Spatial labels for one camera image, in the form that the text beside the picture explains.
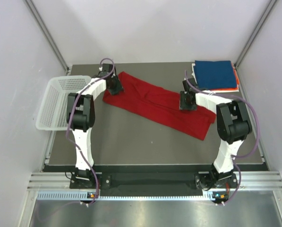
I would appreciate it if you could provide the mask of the red t-shirt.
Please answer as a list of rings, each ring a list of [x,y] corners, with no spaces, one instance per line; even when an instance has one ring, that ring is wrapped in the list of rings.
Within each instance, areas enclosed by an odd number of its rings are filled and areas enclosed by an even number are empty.
[[[199,106],[194,111],[180,110],[180,95],[155,86],[126,72],[119,74],[124,88],[117,95],[106,91],[103,101],[115,107],[168,126],[189,136],[204,140],[216,114]]]

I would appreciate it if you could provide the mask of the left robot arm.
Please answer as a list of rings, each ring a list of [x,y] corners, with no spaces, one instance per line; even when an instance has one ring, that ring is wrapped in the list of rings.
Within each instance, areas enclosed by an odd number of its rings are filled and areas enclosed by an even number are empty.
[[[80,91],[69,93],[67,101],[66,138],[76,148],[76,165],[70,180],[71,189],[99,189],[93,169],[91,132],[95,123],[94,101],[103,92],[117,95],[123,91],[115,64],[100,63],[98,74]]]

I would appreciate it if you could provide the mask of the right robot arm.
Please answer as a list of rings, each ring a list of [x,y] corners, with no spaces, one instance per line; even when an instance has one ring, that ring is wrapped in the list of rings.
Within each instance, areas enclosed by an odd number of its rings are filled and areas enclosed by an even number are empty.
[[[209,174],[200,176],[197,186],[205,191],[221,187],[232,178],[238,150],[252,132],[246,104],[211,91],[201,91],[194,78],[184,79],[182,84],[184,91],[180,92],[179,109],[196,111],[203,107],[216,114],[217,132],[221,139],[218,155]]]

